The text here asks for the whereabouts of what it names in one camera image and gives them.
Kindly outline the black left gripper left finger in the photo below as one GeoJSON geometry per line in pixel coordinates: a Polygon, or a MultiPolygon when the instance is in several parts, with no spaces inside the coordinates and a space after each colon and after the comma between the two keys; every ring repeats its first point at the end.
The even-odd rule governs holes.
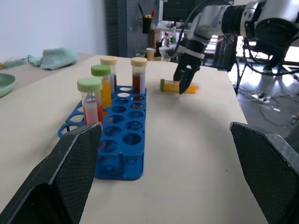
{"type": "Polygon", "coordinates": [[[0,214],[2,224],[78,224],[92,187],[102,123],[64,134],[0,214]]]}

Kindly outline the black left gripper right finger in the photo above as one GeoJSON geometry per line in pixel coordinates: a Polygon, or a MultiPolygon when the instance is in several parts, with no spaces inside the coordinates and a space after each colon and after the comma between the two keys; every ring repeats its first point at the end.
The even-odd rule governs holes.
{"type": "Polygon", "coordinates": [[[280,135],[231,122],[244,178],[270,224],[299,222],[299,154],[280,135]]]}

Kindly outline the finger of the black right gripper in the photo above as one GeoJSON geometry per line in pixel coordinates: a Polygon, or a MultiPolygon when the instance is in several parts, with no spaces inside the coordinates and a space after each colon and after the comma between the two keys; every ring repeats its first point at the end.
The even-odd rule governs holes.
{"type": "Polygon", "coordinates": [[[181,57],[173,75],[174,81],[185,81],[187,75],[188,58],[181,57]]]}
{"type": "Polygon", "coordinates": [[[179,83],[179,94],[183,94],[190,86],[195,73],[199,70],[199,66],[191,67],[191,68],[180,68],[179,69],[182,77],[179,83]]]}

